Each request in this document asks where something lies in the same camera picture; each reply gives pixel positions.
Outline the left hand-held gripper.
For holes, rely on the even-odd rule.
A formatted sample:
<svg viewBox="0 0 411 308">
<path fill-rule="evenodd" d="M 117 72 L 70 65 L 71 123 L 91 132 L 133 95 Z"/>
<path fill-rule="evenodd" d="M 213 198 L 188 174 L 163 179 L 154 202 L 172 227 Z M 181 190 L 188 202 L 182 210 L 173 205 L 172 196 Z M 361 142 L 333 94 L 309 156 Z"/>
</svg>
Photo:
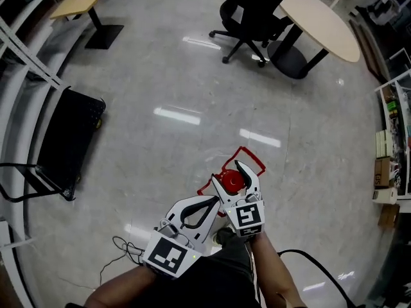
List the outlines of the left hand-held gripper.
<svg viewBox="0 0 411 308">
<path fill-rule="evenodd" d="M 151 233 L 143 264 L 158 274 L 179 278 L 201 258 L 202 252 L 194 243 L 205 241 L 219 209 L 220 199 L 213 195 L 192 196 L 176 202 Z M 177 227 L 182 227 L 184 234 Z"/>
</svg>

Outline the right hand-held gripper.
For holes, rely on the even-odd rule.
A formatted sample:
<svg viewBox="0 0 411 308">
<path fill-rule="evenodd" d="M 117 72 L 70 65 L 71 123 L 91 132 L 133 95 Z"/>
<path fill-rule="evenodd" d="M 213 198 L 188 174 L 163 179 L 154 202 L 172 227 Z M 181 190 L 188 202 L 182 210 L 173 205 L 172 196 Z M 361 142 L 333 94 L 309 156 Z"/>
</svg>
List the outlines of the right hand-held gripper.
<svg viewBox="0 0 411 308">
<path fill-rule="evenodd" d="M 214 174 L 211 175 L 211 182 L 237 236 L 252 237 L 262 233 L 265 225 L 265 206 L 259 192 L 259 178 L 245 163 L 239 160 L 235 160 L 234 163 L 243 177 L 245 197 L 238 200 L 237 194 L 229 194 Z"/>
</svg>

